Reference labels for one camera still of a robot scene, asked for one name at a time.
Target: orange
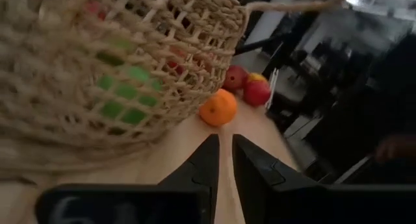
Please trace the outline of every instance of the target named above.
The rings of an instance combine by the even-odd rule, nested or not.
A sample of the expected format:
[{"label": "orange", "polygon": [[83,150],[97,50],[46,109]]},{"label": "orange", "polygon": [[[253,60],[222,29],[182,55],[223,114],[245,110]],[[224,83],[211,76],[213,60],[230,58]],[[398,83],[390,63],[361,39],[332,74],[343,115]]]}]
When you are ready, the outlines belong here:
[{"label": "orange", "polygon": [[200,107],[202,120],[214,127],[229,123],[236,113],[237,102],[234,95],[223,89],[219,89]]}]

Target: jute net bag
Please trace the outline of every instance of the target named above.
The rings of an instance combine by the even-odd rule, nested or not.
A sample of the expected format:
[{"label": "jute net bag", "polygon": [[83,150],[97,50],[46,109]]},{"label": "jute net bag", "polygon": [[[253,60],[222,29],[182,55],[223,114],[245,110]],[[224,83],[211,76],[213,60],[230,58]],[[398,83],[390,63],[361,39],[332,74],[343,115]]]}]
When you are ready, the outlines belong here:
[{"label": "jute net bag", "polygon": [[253,10],[236,0],[0,0],[0,169],[125,160],[221,87]]}]

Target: hand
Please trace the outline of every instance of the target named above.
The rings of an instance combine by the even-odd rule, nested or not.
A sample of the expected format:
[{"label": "hand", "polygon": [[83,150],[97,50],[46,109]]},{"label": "hand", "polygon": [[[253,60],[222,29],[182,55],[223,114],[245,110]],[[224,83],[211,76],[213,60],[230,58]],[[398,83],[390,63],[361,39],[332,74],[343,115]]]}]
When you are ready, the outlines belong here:
[{"label": "hand", "polygon": [[376,149],[376,160],[386,162],[396,158],[416,159],[416,135],[390,135]]}]

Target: basket handle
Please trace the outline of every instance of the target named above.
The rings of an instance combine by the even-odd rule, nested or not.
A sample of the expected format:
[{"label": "basket handle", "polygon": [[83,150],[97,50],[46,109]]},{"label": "basket handle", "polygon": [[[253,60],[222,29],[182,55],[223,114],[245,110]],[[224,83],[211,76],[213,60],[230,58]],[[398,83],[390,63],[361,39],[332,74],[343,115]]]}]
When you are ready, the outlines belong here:
[{"label": "basket handle", "polygon": [[305,11],[319,11],[329,8],[333,5],[338,5],[344,0],[314,0],[314,1],[295,1],[293,3],[266,3],[257,1],[248,3],[245,7],[248,13],[253,11],[288,11],[288,12],[305,12]]}]

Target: desk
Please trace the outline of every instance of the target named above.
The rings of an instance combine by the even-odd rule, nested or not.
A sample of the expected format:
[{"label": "desk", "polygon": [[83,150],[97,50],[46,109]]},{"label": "desk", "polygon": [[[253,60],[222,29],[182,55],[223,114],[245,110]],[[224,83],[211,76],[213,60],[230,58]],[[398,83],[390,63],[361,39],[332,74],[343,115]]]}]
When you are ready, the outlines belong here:
[{"label": "desk", "polygon": [[220,129],[209,127],[198,116],[191,116],[172,129],[154,147],[136,159],[111,168],[84,173],[28,175],[38,186],[15,182],[0,183],[0,223],[36,224],[33,205],[40,192],[64,183],[157,184],[179,167],[208,137],[220,138],[220,173],[215,223],[244,223],[233,175],[231,141],[241,134],[290,167],[297,169],[292,155],[264,109],[254,109],[239,101],[235,119]]}]

